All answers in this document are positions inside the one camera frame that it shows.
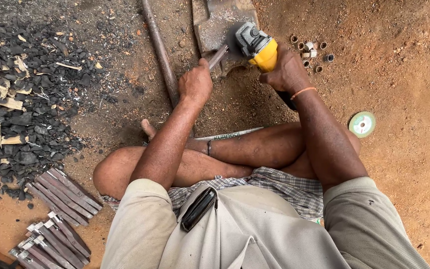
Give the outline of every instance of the green cutting disc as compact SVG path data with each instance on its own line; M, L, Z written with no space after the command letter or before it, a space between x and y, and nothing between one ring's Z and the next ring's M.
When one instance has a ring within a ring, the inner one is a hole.
M370 135L375 127L376 117L369 111L357 113L349 122L349 130L359 138Z

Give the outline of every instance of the beige shirt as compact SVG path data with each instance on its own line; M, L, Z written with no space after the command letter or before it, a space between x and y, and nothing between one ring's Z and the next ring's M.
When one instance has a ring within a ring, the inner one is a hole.
M218 191L218 209L190 231L165 189L132 182L107 239L101 269L412 269L429 268L412 247L390 200L370 178L358 178L324 195L325 227L304 220L276 193L254 186Z

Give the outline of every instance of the forearm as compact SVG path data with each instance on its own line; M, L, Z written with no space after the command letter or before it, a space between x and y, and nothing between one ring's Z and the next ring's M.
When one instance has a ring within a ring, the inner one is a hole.
M306 150L323 191L347 180L367 176L344 127L314 90L295 98Z
M181 100L140 157L130 181L150 179L168 190L182 159L183 149L202 107Z

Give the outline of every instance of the orange string bracelet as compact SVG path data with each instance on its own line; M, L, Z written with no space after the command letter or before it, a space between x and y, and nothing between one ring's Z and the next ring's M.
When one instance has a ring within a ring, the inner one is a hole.
M302 92L304 92L304 91L306 91L306 90L309 90L309 89L316 90L316 88L314 88L314 87L307 87L307 88L304 88L304 89L300 90L299 92L297 92L297 93L293 94L293 96L291 96L291 98L290 98L290 99L291 99L291 100L295 99L295 97L296 97L296 96L298 96L298 94L300 94L300 93L302 93Z

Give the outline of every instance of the charcoal pile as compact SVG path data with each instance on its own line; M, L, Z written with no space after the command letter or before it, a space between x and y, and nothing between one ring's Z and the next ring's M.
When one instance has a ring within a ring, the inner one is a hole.
M3 183L27 181L56 166L86 142L71 131L81 113L85 87L106 69L98 58L57 32L14 18L0 24L0 176ZM3 193L24 197L19 190Z

